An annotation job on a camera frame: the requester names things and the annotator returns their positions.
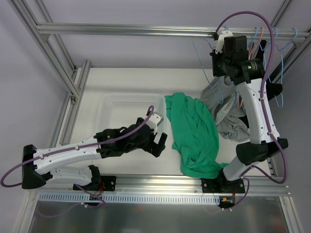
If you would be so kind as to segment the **light blue wire hanger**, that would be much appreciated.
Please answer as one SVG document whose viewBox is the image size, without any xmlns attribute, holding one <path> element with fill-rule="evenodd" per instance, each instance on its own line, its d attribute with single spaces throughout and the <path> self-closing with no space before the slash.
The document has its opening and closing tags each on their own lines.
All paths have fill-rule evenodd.
<svg viewBox="0 0 311 233">
<path fill-rule="evenodd" d="M 223 92 L 218 87 L 216 89 L 214 87 L 212 87 L 211 80 L 209 79 L 209 76 L 206 73 L 206 70 L 212 68 L 212 66 L 206 65 L 205 62 L 203 62 L 201 55 L 200 55 L 200 52 L 198 51 L 198 48 L 196 45 L 196 41 L 194 39 L 191 39 L 191 42 L 192 42 L 192 45 L 194 47 L 194 51 L 195 51 L 195 54 L 197 56 L 197 59 L 199 61 L 200 69 L 202 70 L 203 75 L 204 75 L 204 77 L 208 83 L 208 87 L 211 88 L 211 91 L 212 91 L 214 97 L 217 98 L 218 103 L 220 103 L 220 104 L 223 103 L 224 102 Z"/>
</svg>

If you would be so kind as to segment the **grey tank top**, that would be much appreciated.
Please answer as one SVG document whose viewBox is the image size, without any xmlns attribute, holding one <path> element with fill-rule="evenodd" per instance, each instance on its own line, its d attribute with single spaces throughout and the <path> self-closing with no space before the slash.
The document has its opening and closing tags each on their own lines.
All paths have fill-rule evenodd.
<svg viewBox="0 0 311 233">
<path fill-rule="evenodd" d="M 230 139 L 235 142 L 244 142 L 249 140 L 250 132 L 246 125 L 239 119 L 246 114 L 245 107 L 234 106 L 237 87 L 228 76 L 214 78 L 211 82 L 212 87 L 218 87 L 224 95 L 224 102 L 218 103 L 214 97 L 211 88 L 206 87 L 199 98 L 210 111 L 215 122 L 218 133 L 224 139 Z"/>
</svg>

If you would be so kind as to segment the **green tank top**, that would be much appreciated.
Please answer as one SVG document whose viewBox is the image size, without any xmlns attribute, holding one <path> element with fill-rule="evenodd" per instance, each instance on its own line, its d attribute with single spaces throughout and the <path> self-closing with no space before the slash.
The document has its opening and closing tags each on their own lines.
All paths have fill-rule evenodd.
<svg viewBox="0 0 311 233">
<path fill-rule="evenodd" d="M 184 93 L 165 96 L 173 134 L 172 149 L 181 155 L 183 175 L 214 179 L 226 163 L 216 162 L 220 148 L 214 120 L 203 102 Z"/>
</svg>

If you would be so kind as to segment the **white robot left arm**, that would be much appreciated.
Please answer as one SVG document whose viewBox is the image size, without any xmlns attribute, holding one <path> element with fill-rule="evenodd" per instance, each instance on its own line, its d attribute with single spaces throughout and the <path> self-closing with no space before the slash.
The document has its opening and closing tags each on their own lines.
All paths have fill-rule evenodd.
<svg viewBox="0 0 311 233">
<path fill-rule="evenodd" d="M 22 188 L 37 189 L 48 183 L 72 183 L 95 190 L 101 184 L 99 168 L 94 165 L 76 168 L 70 167 L 70 164 L 120 157 L 138 149 L 159 157 L 167 139 L 167 134 L 162 133 L 159 141 L 155 142 L 163 120 L 163 116 L 157 113 L 152 114 L 148 121 L 139 117 L 129 127 L 105 129 L 80 143 L 59 148 L 37 149 L 32 144 L 26 145 L 22 155 Z"/>
</svg>

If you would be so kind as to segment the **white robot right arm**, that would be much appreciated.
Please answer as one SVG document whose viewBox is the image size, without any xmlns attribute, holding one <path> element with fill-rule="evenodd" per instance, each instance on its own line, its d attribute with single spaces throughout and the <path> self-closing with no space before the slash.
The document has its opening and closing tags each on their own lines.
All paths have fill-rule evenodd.
<svg viewBox="0 0 311 233">
<path fill-rule="evenodd" d="M 238 190 L 241 176 L 253 166 L 277 153 L 283 153 L 288 140 L 281 138 L 273 121 L 260 59 L 249 59 L 247 38 L 229 30 L 220 32 L 211 52 L 213 75 L 228 76 L 242 97 L 249 123 L 250 141 L 236 146 L 235 158 L 219 171 L 209 186 L 221 193 Z"/>
</svg>

